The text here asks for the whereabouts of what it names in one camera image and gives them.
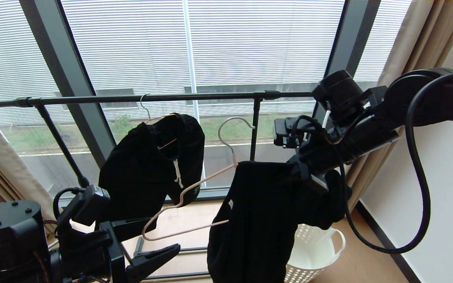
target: drawstring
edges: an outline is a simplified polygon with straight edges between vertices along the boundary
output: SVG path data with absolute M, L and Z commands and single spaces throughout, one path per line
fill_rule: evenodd
M 179 172 L 178 160 L 174 160 L 174 169 L 176 170 L 176 179 L 174 180 L 176 183 L 179 183 L 179 186 L 183 188 L 183 183 L 181 183 L 181 173 Z

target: grass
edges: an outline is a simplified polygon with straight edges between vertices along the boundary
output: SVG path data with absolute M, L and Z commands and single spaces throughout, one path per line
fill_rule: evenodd
M 260 139 L 273 138 L 274 119 L 288 116 L 294 115 L 260 115 L 258 122 L 258 141 Z M 206 143 L 217 143 L 218 128 L 227 118 L 225 116 L 200 119 L 200 125 L 204 131 Z M 253 121 L 253 115 L 245 115 L 243 118 L 250 123 Z M 117 120 L 109 122 L 117 143 L 127 135 L 129 130 L 136 127 L 139 123 L 140 121 L 130 120 L 127 115 L 120 116 Z M 76 125 L 56 124 L 56 127 L 71 151 L 88 150 L 85 140 Z M 42 127 L 1 127 L 0 130 L 18 154 L 60 152 L 58 144 L 54 140 L 50 130 L 44 125 Z M 221 137 L 224 140 L 246 140 L 242 142 L 249 142 L 251 134 L 252 130 L 242 120 L 229 121 L 221 130 Z

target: hanger hook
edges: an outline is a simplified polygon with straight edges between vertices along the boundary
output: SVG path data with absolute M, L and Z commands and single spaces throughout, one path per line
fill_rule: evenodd
M 232 151 L 232 158 L 234 159 L 234 163 L 237 163 L 237 161 L 235 160 L 235 152 L 234 152 L 234 148 L 233 148 L 231 145 L 229 145 L 228 143 L 226 143 L 226 142 L 221 138 L 221 128 L 223 128 L 223 125 L 225 125 L 228 121 L 230 121 L 230 120 L 235 120 L 235 119 L 243 120 L 243 121 L 248 125 L 248 127 L 250 127 L 251 129 L 256 129 L 256 127 L 252 126 L 252 125 L 248 122 L 248 120 L 246 120 L 246 119 L 244 119 L 244 118 L 242 118 L 242 117 L 237 117 L 237 116 L 228 118 L 227 120 L 225 120 L 225 121 L 221 124 L 221 126 L 219 126 L 219 129 L 218 129 L 218 138 L 219 138 L 219 141 L 220 141 L 221 143 L 223 143 L 224 145 L 226 145 L 226 146 L 230 149 L 230 151 Z
M 146 95 L 149 95 L 149 93 L 146 93 L 144 95 L 141 95 L 141 98 L 139 98 L 139 104 L 141 105 L 142 108 L 144 108 L 146 110 L 146 113 L 148 113 L 148 119 L 151 120 L 151 116 L 149 115 L 149 110 L 148 108 L 144 107 L 144 105 L 142 104 L 142 99 L 146 96 Z

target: black baseboard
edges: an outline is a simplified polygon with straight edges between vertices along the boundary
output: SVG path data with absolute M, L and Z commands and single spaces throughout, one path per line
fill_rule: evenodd
M 363 206 L 363 203 L 361 203 L 361 201 L 358 201 L 358 203 L 356 204 L 356 209 L 359 212 L 359 214 L 363 217 L 363 219 L 365 219 L 366 223 L 368 224 L 368 226 L 370 226 L 372 231 L 374 231 L 375 235 L 377 236 L 377 238 L 379 238 L 380 242 L 384 245 L 384 247 L 386 247 L 388 249 L 394 249 L 395 246 L 389 240 L 389 238 L 384 233 L 384 231 L 382 231 L 379 224 L 377 224 L 377 222 L 372 217 L 372 215 L 367 211 L 365 206 Z M 401 256 L 401 254 L 391 254 L 390 256 L 392 257 L 394 262 L 396 262 L 396 265 L 399 267 L 401 272 L 403 272 L 403 274 L 406 277 L 406 279 L 408 280 L 408 282 L 421 283 L 419 278 L 417 278 L 417 276 L 413 272 L 412 268 L 410 268 L 410 266 L 405 261 L 403 256 Z

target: perforated basket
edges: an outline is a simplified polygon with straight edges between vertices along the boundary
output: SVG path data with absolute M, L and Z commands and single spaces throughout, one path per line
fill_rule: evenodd
M 335 252 L 331 236 L 338 233 L 342 247 Z M 295 244 L 286 265 L 285 283 L 307 283 L 338 259 L 345 249 L 345 237 L 333 228 L 322 230 L 300 224 L 295 233 Z

